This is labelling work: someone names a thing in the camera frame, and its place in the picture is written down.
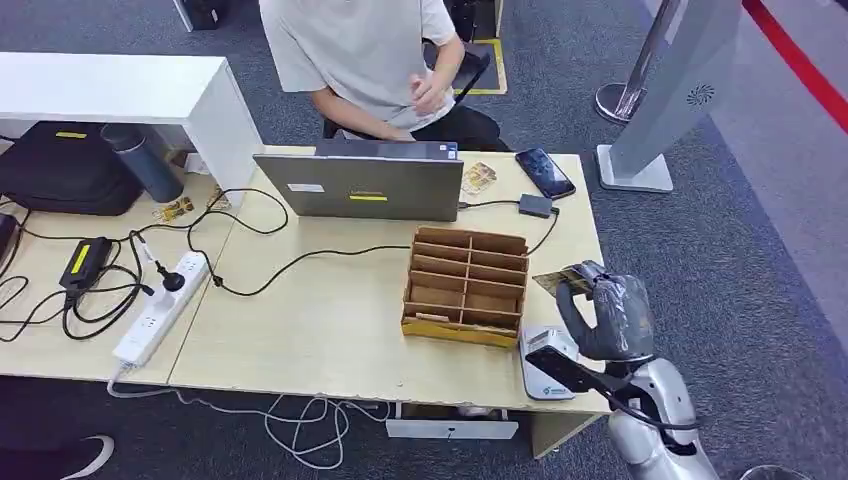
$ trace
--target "gray robot glove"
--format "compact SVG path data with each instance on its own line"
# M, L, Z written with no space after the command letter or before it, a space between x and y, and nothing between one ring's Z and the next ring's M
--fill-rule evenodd
M556 301L566 328L580 353L593 360L632 361L654 353L654 314L642 281L616 275L589 260L571 267L589 284L595 301L595 328L586 324L574 305L569 281L557 286Z

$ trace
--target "white kiosk base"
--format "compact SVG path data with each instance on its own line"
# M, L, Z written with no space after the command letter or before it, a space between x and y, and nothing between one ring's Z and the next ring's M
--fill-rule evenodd
M637 192L670 193L674 190L671 174L660 154L641 172L632 177L616 177L609 155L610 145L598 145L598 170L601 172L601 186L609 190L631 190Z

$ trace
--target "water bottle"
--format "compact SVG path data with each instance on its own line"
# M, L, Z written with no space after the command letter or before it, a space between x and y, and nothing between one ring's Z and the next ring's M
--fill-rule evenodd
M150 152L146 138L134 125L110 123L100 130L100 136L112 146L153 200L168 203L183 193L180 179L164 160Z

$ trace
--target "smartphone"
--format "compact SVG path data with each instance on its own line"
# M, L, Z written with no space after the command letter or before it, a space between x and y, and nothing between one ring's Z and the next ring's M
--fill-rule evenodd
M542 195L556 200L574 193L574 184L541 148L517 153L515 159Z

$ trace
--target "shoe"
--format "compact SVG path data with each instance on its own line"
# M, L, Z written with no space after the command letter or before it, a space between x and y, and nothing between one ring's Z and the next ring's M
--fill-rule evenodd
M67 462L66 472L61 480L85 478L100 470L115 451L115 441L106 435L94 435L83 438L79 443L68 445L61 451Z

